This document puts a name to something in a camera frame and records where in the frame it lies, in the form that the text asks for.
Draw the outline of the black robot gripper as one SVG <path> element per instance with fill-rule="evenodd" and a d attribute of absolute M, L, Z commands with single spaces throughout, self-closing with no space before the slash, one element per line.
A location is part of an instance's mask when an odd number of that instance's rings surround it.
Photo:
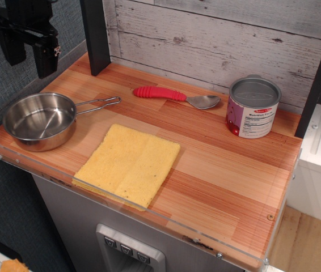
<path fill-rule="evenodd" d="M 61 47 L 51 25 L 53 1 L 5 1 L 0 7 L 0 47 L 11 65 L 23 62 L 24 44 L 32 45 L 37 74 L 44 79 L 57 71 Z"/>

